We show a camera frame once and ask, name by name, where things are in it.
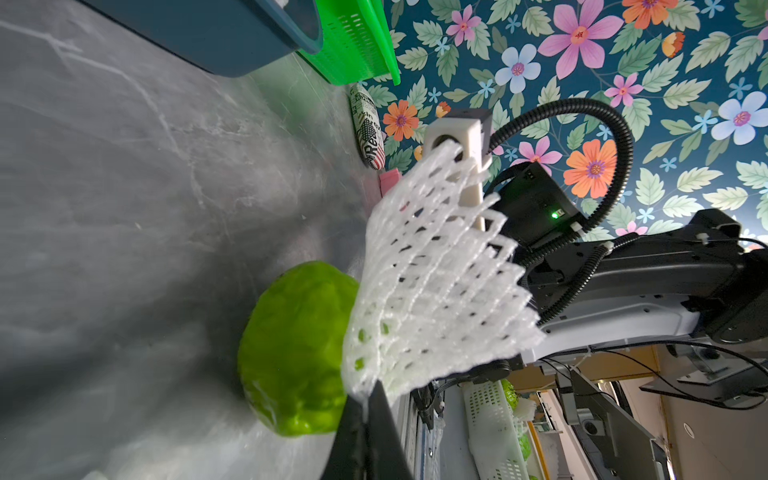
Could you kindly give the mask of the green custard apple back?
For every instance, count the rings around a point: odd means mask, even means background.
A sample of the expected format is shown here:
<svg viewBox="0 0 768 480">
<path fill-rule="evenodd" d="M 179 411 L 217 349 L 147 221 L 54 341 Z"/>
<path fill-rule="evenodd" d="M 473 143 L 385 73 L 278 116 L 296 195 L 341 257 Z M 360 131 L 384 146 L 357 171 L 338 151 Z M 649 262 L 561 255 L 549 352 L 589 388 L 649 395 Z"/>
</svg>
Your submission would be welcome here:
<svg viewBox="0 0 768 480">
<path fill-rule="evenodd" d="M 342 347 L 359 284 L 320 261 L 297 265 L 259 297 L 237 369 L 258 419 L 282 437 L 336 431 L 347 395 Z"/>
</svg>

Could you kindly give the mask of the white foam net back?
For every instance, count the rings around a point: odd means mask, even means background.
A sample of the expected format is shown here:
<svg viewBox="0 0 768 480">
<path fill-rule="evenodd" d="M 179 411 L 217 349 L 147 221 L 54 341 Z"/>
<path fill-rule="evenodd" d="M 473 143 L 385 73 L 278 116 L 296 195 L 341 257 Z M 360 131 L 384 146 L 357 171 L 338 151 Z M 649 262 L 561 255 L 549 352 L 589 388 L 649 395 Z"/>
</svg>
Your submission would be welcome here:
<svg viewBox="0 0 768 480">
<path fill-rule="evenodd" d="M 512 358 L 544 338 L 516 242 L 501 234 L 496 195 L 462 193 L 477 172 L 454 141 L 440 144 L 375 206 L 363 275 L 343 345 L 346 392 L 389 400 L 430 381 Z"/>
</svg>

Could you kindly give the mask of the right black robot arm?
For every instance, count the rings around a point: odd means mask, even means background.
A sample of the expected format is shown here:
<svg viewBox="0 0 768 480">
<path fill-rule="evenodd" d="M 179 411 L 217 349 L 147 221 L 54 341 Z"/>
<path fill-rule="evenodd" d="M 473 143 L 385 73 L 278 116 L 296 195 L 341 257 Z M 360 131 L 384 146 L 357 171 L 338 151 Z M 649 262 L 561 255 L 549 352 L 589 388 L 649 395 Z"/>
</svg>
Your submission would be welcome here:
<svg viewBox="0 0 768 480">
<path fill-rule="evenodd" d="M 667 232 L 572 242 L 533 261 L 523 284 L 545 335 L 520 354 L 525 365 L 600 346 L 767 336 L 767 241 L 717 209 Z"/>
</svg>

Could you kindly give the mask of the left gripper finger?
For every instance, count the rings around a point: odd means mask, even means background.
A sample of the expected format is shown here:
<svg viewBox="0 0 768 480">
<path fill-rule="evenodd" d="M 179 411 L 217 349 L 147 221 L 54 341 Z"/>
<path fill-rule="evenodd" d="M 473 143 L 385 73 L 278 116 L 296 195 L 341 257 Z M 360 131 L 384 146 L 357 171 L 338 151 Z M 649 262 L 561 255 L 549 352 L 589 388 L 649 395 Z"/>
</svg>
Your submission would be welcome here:
<svg viewBox="0 0 768 480">
<path fill-rule="evenodd" d="M 380 381 L 362 403 L 347 397 L 321 479 L 413 479 Z"/>
</svg>

